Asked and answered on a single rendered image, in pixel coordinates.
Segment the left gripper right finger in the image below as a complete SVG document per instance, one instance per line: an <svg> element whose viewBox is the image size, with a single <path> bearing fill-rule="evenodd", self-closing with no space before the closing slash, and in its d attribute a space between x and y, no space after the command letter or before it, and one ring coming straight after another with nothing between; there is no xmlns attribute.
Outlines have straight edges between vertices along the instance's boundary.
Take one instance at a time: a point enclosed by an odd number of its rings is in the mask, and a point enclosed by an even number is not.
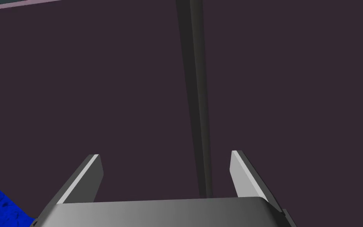
<svg viewBox="0 0 363 227"><path fill-rule="evenodd" d="M238 197L261 197L279 212L280 204L243 151L232 151L230 175Z"/></svg>

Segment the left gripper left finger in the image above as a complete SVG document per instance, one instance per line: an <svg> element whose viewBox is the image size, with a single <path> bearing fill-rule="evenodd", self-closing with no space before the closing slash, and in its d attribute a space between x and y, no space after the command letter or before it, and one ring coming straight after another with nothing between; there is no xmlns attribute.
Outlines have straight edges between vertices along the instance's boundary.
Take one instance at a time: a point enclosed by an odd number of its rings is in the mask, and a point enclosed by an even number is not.
<svg viewBox="0 0 363 227"><path fill-rule="evenodd" d="M100 155L89 155L60 189L56 203L92 203L103 175Z"/></svg>

